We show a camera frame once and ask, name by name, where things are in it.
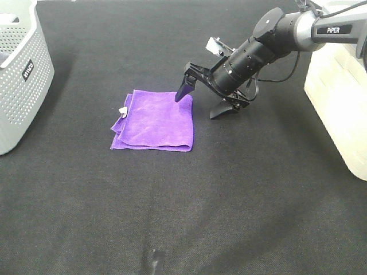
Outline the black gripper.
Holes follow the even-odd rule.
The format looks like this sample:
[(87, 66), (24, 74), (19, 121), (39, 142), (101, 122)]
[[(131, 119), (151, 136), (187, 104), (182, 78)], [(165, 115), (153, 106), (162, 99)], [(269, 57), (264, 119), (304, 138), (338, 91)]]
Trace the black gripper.
[(223, 67), (226, 61), (218, 64), (218, 67), (209, 69), (188, 62), (185, 65), (181, 86), (175, 95), (175, 102), (178, 103), (186, 95), (194, 91), (196, 82), (199, 81), (223, 99), (223, 101), (210, 110), (210, 119), (233, 114), (237, 112), (239, 107), (246, 107), (249, 104), (249, 100), (239, 91), (239, 87), (244, 83), (244, 80), (238, 80), (231, 76), (229, 71)]

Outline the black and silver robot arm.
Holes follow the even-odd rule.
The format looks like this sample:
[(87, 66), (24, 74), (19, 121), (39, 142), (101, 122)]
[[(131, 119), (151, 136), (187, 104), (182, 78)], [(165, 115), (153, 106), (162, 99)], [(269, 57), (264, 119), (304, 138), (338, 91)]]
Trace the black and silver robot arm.
[(215, 119), (254, 101), (247, 92), (252, 84), (259, 86), (260, 70), (291, 52), (314, 52), (326, 43), (355, 44), (356, 57), (365, 61), (365, 4), (361, 1), (328, 13), (326, 9), (318, 10), (313, 1), (297, 1), (297, 12), (285, 13), (279, 7), (268, 11), (238, 48), (211, 37), (206, 48), (220, 60), (211, 68), (187, 63), (175, 101), (194, 91), (200, 81), (222, 99), (210, 111), (210, 118)]

